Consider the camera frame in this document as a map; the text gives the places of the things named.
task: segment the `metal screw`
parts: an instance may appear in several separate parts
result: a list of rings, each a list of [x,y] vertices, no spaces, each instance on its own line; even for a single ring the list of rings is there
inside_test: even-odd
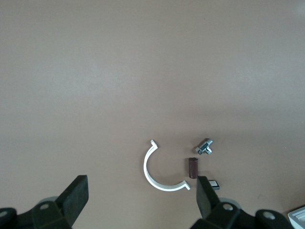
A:
[[[47,209],[48,207],[49,207],[48,204],[43,204],[43,205],[40,206],[40,210],[45,210],[45,209]]]
[[[224,204],[223,208],[226,209],[227,211],[232,211],[233,210],[233,206],[230,204]]]
[[[8,214],[7,211],[0,212],[0,217],[4,217],[4,216],[6,216],[7,214]]]
[[[213,143],[213,141],[209,138],[205,139],[205,142],[203,142],[201,145],[199,145],[195,150],[198,154],[202,154],[205,152],[206,154],[211,154],[212,150],[210,148],[210,145]]]
[[[272,213],[269,212],[269,211],[264,211],[264,212],[263,212],[263,216],[265,216],[265,218],[267,218],[267,219],[275,219],[274,214],[272,214]]]

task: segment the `small metal part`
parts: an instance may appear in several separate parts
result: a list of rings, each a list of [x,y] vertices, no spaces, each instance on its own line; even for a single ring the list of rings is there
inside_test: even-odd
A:
[[[198,177],[198,158],[189,158],[189,178],[197,179]]]
[[[219,184],[216,180],[209,180],[209,182],[210,182],[210,185],[212,186],[212,188],[214,190],[219,190],[220,189],[220,186],[219,186]]]
[[[202,153],[211,154],[212,150],[210,145],[213,143],[213,140],[206,138],[202,144],[200,144],[195,150],[196,152],[201,155]]]
[[[269,211],[265,211],[265,212],[263,213],[263,216],[264,216],[265,218],[267,218],[267,219],[275,219],[274,214],[272,214],[272,213],[269,212]]]
[[[224,204],[223,208],[226,209],[227,211],[232,211],[234,209],[231,204]]]

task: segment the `white plastic clip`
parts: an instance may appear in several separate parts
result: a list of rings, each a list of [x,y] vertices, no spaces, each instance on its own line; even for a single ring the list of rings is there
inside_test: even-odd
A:
[[[145,155],[145,159],[144,159],[144,174],[146,179],[148,180],[148,182],[154,186],[155,188],[162,190],[162,191],[166,191],[166,192],[173,192],[173,191],[177,191],[181,188],[186,187],[187,190],[190,190],[190,186],[187,184],[187,182],[184,180],[181,183],[177,184],[177,185],[162,185],[160,183],[158,183],[157,181],[155,181],[148,173],[147,171],[147,160],[150,157],[150,155],[158,148],[157,144],[151,140],[151,144],[152,147],[147,151],[146,155]]]

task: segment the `screw hole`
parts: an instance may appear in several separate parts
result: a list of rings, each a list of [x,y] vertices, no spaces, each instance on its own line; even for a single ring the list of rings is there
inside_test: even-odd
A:
[[[227,211],[232,211],[234,209],[233,206],[230,204],[224,204],[223,208],[226,209]]]
[[[0,217],[4,217],[4,216],[6,216],[7,214],[8,214],[7,211],[0,212]]]
[[[264,211],[264,212],[263,212],[263,216],[265,216],[265,218],[267,218],[267,219],[271,219],[271,220],[275,219],[274,214],[272,214],[272,213],[269,212],[269,211]]]
[[[45,209],[47,209],[48,207],[49,207],[48,204],[43,204],[43,205],[40,206],[40,210],[45,210]]]

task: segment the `beige table surface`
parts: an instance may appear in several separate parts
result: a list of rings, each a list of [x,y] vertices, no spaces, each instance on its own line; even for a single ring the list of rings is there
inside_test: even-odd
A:
[[[186,229],[198,156],[220,197],[287,212],[305,204],[304,111],[302,0],[0,1],[1,207],[87,174],[74,229]],[[147,182],[151,139],[152,177],[190,191]]]

